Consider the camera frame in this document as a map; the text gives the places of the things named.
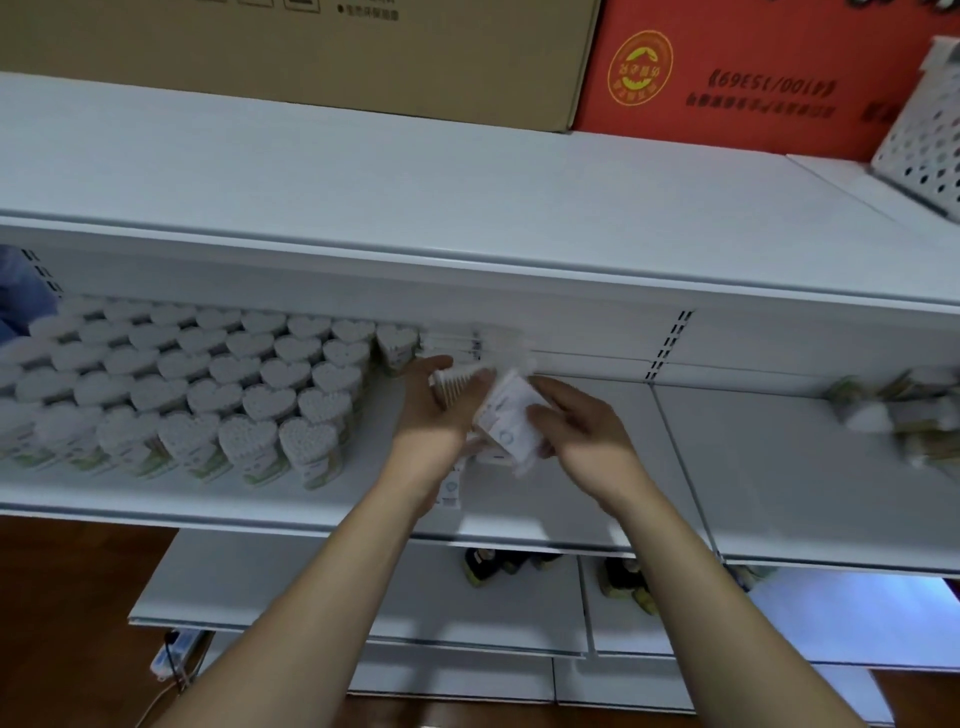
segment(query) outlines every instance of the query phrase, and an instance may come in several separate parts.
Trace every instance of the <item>electrical cord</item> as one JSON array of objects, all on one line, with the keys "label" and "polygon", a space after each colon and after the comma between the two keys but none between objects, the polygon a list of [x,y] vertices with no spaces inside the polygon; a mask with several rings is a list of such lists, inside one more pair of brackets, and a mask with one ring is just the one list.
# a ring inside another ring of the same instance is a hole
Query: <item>electrical cord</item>
[{"label": "electrical cord", "polygon": [[[213,642],[212,638],[209,639],[209,640],[207,640],[207,642],[206,642],[206,647],[204,647],[204,651],[203,651],[203,653],[201,653],[200,659],[197,661],[196,666],[193,668],[193,671],[190,672],[189,676],[187,676],[186,670],[184,670],[184,673],[183,673],[184,678],[186,679],[186,678],[188,677],[187,682],[186,682],[186,685],[187,685],[188,688],[189,688],[191,685],[193,685],[193,683],[194,683],[194,682],[196,681],[196,679],[197,679],[197,675],[200,674],[200,668],[204,666],[204,660],[206,660],[206,653],[207,653],[207,651],[209,651],[209,649],[210,649],[210,644],[211,644],[212,642]],[[166,637],[164,637],[164,642],[163,642],[163,643],[164,643],[164,645],[165,645],[166,648],[167,648],[167,660],[169,660],[169,661],[170,661],[170,664],[172,665],[172,664],[173,664],[173,660],[172,660],[171,657],[170,657],[170,645],[167,644],[167,642],[166,642]],[[176,670],[174,670],[174,676],[177,677],[177,671],[176,671]],[[173,688],[179,688],[179,686],[180,686],[180,679],[179,679],[179,677],[178,677],[176,683],[174,683],[173,685],[168,685],[166,688],[164,688],[162,691],[160,691],[160,692],[157,694],[157,696],[154,698],[154,701],[153,701],[149,706],[147,706],[147,710],[145,710],[145,711],[143,712],[143,715],[142,715],[142,716],[140,717],[140,719],[136,722],[136,724],[133,726],[133,728],[143,728],[144,723],[146,722],[147,718],[150,717],[150,713],[152,713],[152,712],[154,711],[154,708],[156,707],[156,704],[157,704],[158,702],[160,702],[160,699],[161,699],[165,694],[167,694],[169,691],[171,691]]]}]

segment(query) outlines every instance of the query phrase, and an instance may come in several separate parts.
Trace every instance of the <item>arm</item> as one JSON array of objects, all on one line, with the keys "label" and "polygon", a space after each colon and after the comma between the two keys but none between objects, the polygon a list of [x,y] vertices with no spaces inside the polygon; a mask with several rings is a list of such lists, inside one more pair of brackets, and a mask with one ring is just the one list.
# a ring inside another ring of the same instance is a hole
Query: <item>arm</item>
[{"label": "arm", "polygon": [[531,422],[573,481],[623,526],[704,722],[862,728],[660,492],[612,408],[556,379],[531,382],[564,411],[531,407]]},{"label": "arm", "polygon": [[158,728],[316,728],[333,721],[400,552],[433,505],[490,388],[489,373],[480,373],[441,412],[427,377],[450,363],[438,356],[408,367],[403,412],[376,484]]}]

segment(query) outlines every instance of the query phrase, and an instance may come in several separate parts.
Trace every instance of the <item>white shelf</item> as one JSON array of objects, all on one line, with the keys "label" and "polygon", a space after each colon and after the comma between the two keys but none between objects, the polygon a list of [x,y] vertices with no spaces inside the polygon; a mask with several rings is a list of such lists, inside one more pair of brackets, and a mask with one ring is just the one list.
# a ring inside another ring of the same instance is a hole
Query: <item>white shelf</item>
[{"label": "white shelf", "polygon": [[658,387],[721,554],[734,563],[960,573],[960,484],[850,432],[822,400]]},{"label": "white shelf", "polygon": [[9,73],[0,128],[5,223],[100,235],[51,245],[960,303],[960,252],[775,155]]},{"label": "white shelf", "polygon": [[[294,580],[320,539],[183,530],[130,613],[133,624],[242,631]],[[575,558],[469,585],[460,548],[410,544],[370,633],[372,643],[491,652],[588,652]]]},{"label": "white shelf", "polygon": [[[569,379],[614,402],[651,475],[706,539],[706,529],[650,388],[645,384]],[[377,382],[347,456],[344,473],[317,491],[288,474],[259,489],[235,473],[199,486],[172,471],[136,482],[121,472],[90,477],[64,467],[31,472],[0,463],[0,513],[186,528],[323,536],[367,492],[386,458],[402,402],[402,383]],[[435,508],[414,538],[465,546],[629,552],[620,526],[584,495],[555,459],[516,480],[497,466],[471,466],[463,510]]]},{"label": "white shelf", "polygon": [[[693,713],[680,668],[666,660],[554,660],[557,702]],[[817,667],[837,692],[871,725],[894,724],[883,693],[866,669]]]},{"label": "white shelf", "polygon": [[[239,637],[218,632],[206,653],[204,669]],[[367,695],[552,703],[553,666],[548,657],[368,644],[348,690]]]},{"label": "white shelf", "polygon": [[[660,618],[604,597],[600,559],[582,563],[597,655],[672,658]],[[813,664],[960,671],[960,601],[943,579],[784,568],[750,596]]]}]

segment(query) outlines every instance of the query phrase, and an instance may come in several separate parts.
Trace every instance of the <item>retail product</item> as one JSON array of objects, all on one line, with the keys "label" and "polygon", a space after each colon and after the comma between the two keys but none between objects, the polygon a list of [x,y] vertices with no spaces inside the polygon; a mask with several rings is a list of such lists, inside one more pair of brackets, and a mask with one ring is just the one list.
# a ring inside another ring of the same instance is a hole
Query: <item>retail product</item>
[{"label": "retail product", "polygon": [[317,337],[321,341],[330,338],[330,326],[333,321],[327,316],[291,316],[287,320],[287,330],[300,339]]},{"label": "retail product", "polygon": [[130,400],[138,412],[160,414],[186,406],[186,379],[164,379],[159,375],[144,376],[130,390]]},{"label": "retail product", "polygon": [[370,365],[370,343],[356,341],[348,344],[340,339],[330,339],[324,344],[324,359],[338,367],[359,367],[365,373]]},{"label": "retail product", "polygon": [[347,392],[354,407],[360,399],[363,385],[363,373],[358,367],[338,367],[336,364],[322,362],[312,371],[313,383],[324,392]]},{"label": "retail product", "polygon": [[236,331],[240,328],[243,312],[239,308],[202,308],[197,311],[197,326],[207,330],[222,328],[224,331]]},{"label": "retail product", "polygon": [[143,376],[156,371],[159,349],[117,347],[104,359],[104,369],[112,375]]},{"label": "retail product", "polygon": [[40,339],[54,339],[55,341],[70,341],[77,338],[77,332],[85,321],[80,316],[65,316],[54,314],[33,319],[29,330],[31,336]]},{"label": "retail product", "polygon": [[44,407],[34,419],[36,443],[84,473],[102,473],[113,467],[97,442],[97,425],[103,418],[104,411],[97,406],[59,402]]},{"label": "retail product", "polygon": [[[154,309],[156,314],[162,306]],[[177,345],[180,327],[175,324],[140,324],[130,331],[130,343],[138,349],[170,349]]]},{"label": "retail product", "polygon": [[234,356],[264,358],[274,350],[274,335],[268,332],[236,331],[227,337],[227,350]]},{"label": "retail product", "polygon": [[956,386],[957,377],[947,367],[914,367],[883,387],[877,396],[882,400],[923,400],[939,397]]},{"label": "retail product", "polygon": [[292,389],[271,389],[257,384],[243,393],[243,408],[251,420],[284,420],[297,409],[297,393]]},{"label": "retail product", "polygon": [[16,382],[23,376],[23,367],[16,364],[0,364],[0,396],[13,394]]},{"label": "retail product", "polygon": [[85,344],[106,344],[112,347],[127,343],[132,329],[133,324],[129,321],[97,319],[84,324],[77,333]]},{"label": "retail product", "polygon": [[187,353],[210,352],[216,354],[227,350],[225,328],[185,328],[177,336],[177,343]]},{"label": "retail product", "polygon": [[281,336],[274,342],[274,352],[283,361],[306,361],[316,364],[324,358],[324,342],[317,336],[301,339]]},{"label": "retail product", "polygon": [[102,318],[107,299],[100,296],[67,296],[57,304],[57,312],[64,316],[80,316],[84,319]]},{"label": "retail product", "polygon": [[260,360],[255,356],[238,358],[229,353],[221,354],[210,360],[207,369],[220,384],[235,382],[246,387],[260,379]]},{"label": "retail product", "polygon": [[51,339],[18,336],[0,345],[0,362],[32,369],[49,364],[51,352],[57,347],[57,342]]},{"label": "retail product", "polygon": [[315,424],[333,426],[341,447],[349,442],[353,431],[353,400],[349,392],[324,392],[311,387],[297,396],[303,417]]},{"label": "retail product", "polygon": [[854,432],[892,432],[887,406],[855,376],[845,376],[829,388],[826,398],[837,419]]},{"label": "retail product", "polygon": [[197,306],[189,303],[157,303],[150,312],[150,320],[159,326],[183,327],[197,318]]},{"label": "retail product", "polygon": [[420,341],[420,333],[413,327],[380,324],[376,328],[376,343],[383,355],[383,363],[391,374],[399,374],[411,359]]},{"label": "retail product", "polygon": [[240,323],[249,333],[279,334],[287,328],[287,315],[275,311],[247,311],[240,317]]},{"label": "retail product", "polygon": [[219,439],[227,460],[250,485],[264,485],[290,469],[272,421],[254,422],[246,415],[228,417],[220,424]]},{"label": "retail product", "polygon": [[502,376],[473,418],[476,426],[505,449],[516,461],[514,474],[533,468],[544,445],[543,435],[527,420],[527,407],[550,406],[517,370]]},{"label": "retail product", "polygon": [[260,365],[260,378],[274,389],[302,389],[310,381],[310,362],[270,359]]},{"label": "retail product", "polygon": [[157,436],[159,425],[157,412],[117,407],[97,426],[97,442],[118,468],[136,477],[156,477],[176,466]]},{"label": "retail product", "polygon": [[110,347],[102,344],[85,344],[71,341],[58,345],[50,356],[50,361],[58,372],[92,372],[103,366],[110,354]]},{"label": "retail product", "polygon": [[468,548],[464,554],[464,572],[474,587],[482,587],[503,568],[504,557],[492,548]]},{"label": "retail product", "polygon": [[18,401],[52,404],[68,400],[79,377],[76,372],[58,372],[51,367],[37,367],[16,382],[14,393]]},{"label": "retail product", "polygon": [[0,453],[22,468],[41,468],[56,460],[34,436],[35,417],[43,409],[39,402],[0,399]]},{"label": "retail product", "polygon": [[218,384],[213,379],[201,379],[190,385],[186,403],[195,414],[212,412],[225,417],[240,410],[243,387],[236,382]]},{"label": "retail product", "polygon": [[114,376],[106,372],[90,372],[73,386],[73,399],[81,407],[114,407],[130,401],[132,376]]},{"label": "retail product", "polygon": [[280,426],[283,451],[307,490],[320,488],[343,470],[337,430],[295,417]]},{"label": "retail product", "polygon": [[156,363],[156,369],[164,379],[193,381],[206,374],[212,358],[210,352],[187,353],[175,350],[162,355]]},{"label": "retail product", "polygon": [[149,301],[119,299],[104,306],[104,317],[108,321],[129,321],[132,324],[144,324],[150,321],[154,305]]},{"label": "retail product", "polygon": [[220,418],[215,414],[173,412],[160,422],[157,435],[170,456],[188,473],[208,483],[231,467],[220,447]]},{"label": "retail product", "polygon": [[347,344],[366,341],[368,344],[376,335],[376,324],[373,321],[359,321],[351,319],[337,319],[330,326],[334,338]]}]

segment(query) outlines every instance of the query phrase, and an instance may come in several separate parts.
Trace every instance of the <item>plastic packaging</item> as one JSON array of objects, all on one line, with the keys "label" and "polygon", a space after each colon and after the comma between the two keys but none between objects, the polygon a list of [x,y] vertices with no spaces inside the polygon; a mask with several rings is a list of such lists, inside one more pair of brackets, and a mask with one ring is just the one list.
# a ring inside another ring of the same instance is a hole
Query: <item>plastic packaging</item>
[{"label": "plastic packaging", "polygon": [[131,329],[130,343],[137,349],[170,349],[177,345],[180,327],[173,324],[140,324]]},{"label": "plastic packaging", "polygon": [[213,379],[201,379],[190,385],[186,403],[195,414],[214,413],[225,417],[240,411],[243,387],[236,382],[218,384]]},{"label": "plastic packaging", "polygon": [[85,344],[92,346],[105,345],[109,347],[126,344],[133,324],[129,321],[104,321],[97,319],[84,324],[77,335]]},{"label": "plastic packaging", "polygon": [[187,353],[210,352],[216,354],[227,350],[225,328],[184,328],[177,336],[177,343]]},{"label": "plastic packaging", "polygon": [[201,482],[208,483],[232,466],[220,447],[220,418],[214,414],[173,412],[157,434],[170,456]]},{"label": "plastic packaging", "polygon": [[331,425],[295,417],[280,427],[280,443],[307,490],[326,485],[343,470],[337,430]]},{"label": "plastic packaging", "polygon": [[151,478],[176,467],[170,453],[160,443],[156,412],[134,412],[117,407],[97,426],[97,442],[110,460],[134,477]]},{"label": "plastic packaging", "polygon": [[321,341],[330,338],[333,322],[327,316],[291,316],[287,320],[287,330],[300,339],[317,337]]},{"label": "plastic packaging", "polygon": [[274,422],[257,423],[246,415],[234,415],[220,424],[219,440],[227,460],[252,486],[264,485],[290,469]]},{"label": "plastic packaging", "polygon": [[353,434],[353,400],[349,392],[327,393],[306,389],[297,397],[300,414],[315,425],[331,425],[337,430],[340,446],[345,447]]},{"label": "plastic packaging", "polygon": [[144,376],[130,390],[130,401],[138,412],[160,414],[186,407],[186,379],[164,379],[159,375]]},{"label": "plastic packaging", "polygon": [[197,311],[196,321],[199,328],[236,331],[241,326],[242,316],[243,312],[239,308],[202,308]]},{"label": "plastic packaging", "polygon": [[300,390],[310,382],[310,362],[270,359],[260,365],[260,378],[274,389]]},{"label": "plastic packaging", "polygon": [[251,420],[280,422],[296,411],[297,393],[257,384],[243,393],[243,408]]},{"label": "plastic packaging", "polygon": [[212,358],[209,352],[187,353],[177,350],[162,355],[156,363],[156,369],[164,379],[194,381],[206,375]]},{"label": "plastic packaging", "polygon": [[158,303],[150,312],[150,320],[158,326],[184,327],[197,318],[197,306],[189,303]]},{"label": "plastic packaging", "polygon": [[16,382],[14,393],[18,401],[53,404],[70,398],[78,378],[80,375],[76,372],[58,372],[51,367],[37,367]]},{"label": "plastic packaging", "polygon": [[53,350],[50,360],[58,372],[92,372],[103,366],[104,359],[110,354],[110,347],[102,344],[85,344],[71,341],[60,344]]},{"label": "plastic packaging", "polygon": [[380,324],[376,328],[376,343],[383,355],[383,363],[392,375],[398,375],[414,358],[414,349],[420,342],[420,332],[413,327]]},{"label": "plastic packaging", "polygon": [[303,339],[298,336],[281,336],[274,342],[274,352],[283,361],[305,361],[313,365],[324,358],[324,342],[318,336]]},{"label": "plastic packaging", "polygon": [[260,380],[260,360],[255,356],[237,358],[229,353],[220,354],[210,360],[207,369],[218,384],[236,383],[247,387]]},{"label": "plastic packaging", "polygon": [[159,349],[117,347],[104,359],[104,369],[112,375],[143,376],[156,371]]},{"label": "plastic packaging", "polygon": [[240,317],[240,323],[248,333],[269,333],[273,337],[286,330],[287,315],[277,311],[247,311]]},{"label": "plastic packaging", "polygon": [[97,425],[103,420],[100,407],[78,407],[60,402],[36,413],[37,444],[84,473],[103,473],[113,467],[97,442]]},{"label": "plastic packaging", "polygon": [[114,376],[106,372],[90,372],[73,385],[73,399],[81,407],[115,407],[130,401],[132,376]]}]

